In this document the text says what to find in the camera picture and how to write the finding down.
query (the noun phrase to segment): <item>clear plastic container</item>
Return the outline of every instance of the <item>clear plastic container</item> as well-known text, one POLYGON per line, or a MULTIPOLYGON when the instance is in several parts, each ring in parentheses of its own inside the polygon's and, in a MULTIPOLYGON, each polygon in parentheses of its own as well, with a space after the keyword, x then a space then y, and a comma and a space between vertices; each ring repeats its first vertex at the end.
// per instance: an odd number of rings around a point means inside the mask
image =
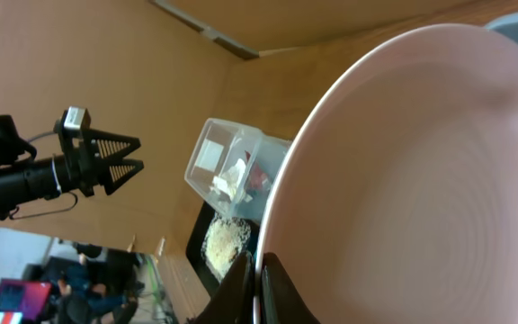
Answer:
POLYGON ((208 119, 185 181, 221 215, 260 221, 289 146, 255 127, 208 119))

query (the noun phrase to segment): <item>brown cardboard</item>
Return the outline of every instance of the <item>brown cardboard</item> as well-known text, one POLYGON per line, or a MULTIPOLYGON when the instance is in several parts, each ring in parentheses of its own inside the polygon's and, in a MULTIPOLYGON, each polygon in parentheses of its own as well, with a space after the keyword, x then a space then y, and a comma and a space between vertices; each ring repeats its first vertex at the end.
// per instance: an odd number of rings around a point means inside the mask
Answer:
MULTIPOLYGON (((0 226, 152 253, 176 224, 189 156, 230 65, 239 61, 146 1, 0 1, 0 114, 24 138, 50 131, 69 105, 89 108, 92 128, 136 136, 145 169, 110 197, 102 188, 73 211, 0 226)), ((39 157, 60 154, 50 137, 39 157)), ((196 196, 191 204, 201 206, 196 196)), ((71 198, 22 206, 65 208, 71 198)))
POLYGON ((254 50, 328 41, 469 0, 170 0, 187 14, 254 50))

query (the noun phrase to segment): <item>person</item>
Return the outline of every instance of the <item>person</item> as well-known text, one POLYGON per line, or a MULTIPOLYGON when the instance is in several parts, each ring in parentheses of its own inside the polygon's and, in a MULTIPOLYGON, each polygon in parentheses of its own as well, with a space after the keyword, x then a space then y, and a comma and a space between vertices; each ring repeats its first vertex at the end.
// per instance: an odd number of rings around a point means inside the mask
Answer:
POLYGON ((65 278, 58 280, 61 296, 75 293, 86 300, 94 318, 101 317, 113 311, 116 307, 125 308, 131 302, 137 302, 132 295, 114 294, 107 295, 107 287, 102 284, 92 284, 87 269, 87 258, 79 255, 79 264, 70 266, 65 278))

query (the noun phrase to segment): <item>pink plate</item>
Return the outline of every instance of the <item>pink plate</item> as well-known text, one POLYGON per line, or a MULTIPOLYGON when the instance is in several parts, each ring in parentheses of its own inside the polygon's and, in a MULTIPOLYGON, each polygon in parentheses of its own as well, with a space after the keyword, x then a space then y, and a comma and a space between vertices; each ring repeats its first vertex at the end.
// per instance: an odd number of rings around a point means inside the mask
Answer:
POLYGON ((518 323, 518 45, 446 24, 361 58, 283 162, 265 252, 322 323, 518 323))

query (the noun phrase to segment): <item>white label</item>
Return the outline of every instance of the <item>white label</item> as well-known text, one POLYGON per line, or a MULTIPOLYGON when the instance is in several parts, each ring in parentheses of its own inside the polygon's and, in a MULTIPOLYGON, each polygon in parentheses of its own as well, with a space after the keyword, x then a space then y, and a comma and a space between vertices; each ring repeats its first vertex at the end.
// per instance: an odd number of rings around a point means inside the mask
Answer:
POLYGON ((204 139, 197 160, 195 161, 195 166, 215 172, 219 158, 221 158, 221 153, 223 153, 223 145, 212 140, 204 139))

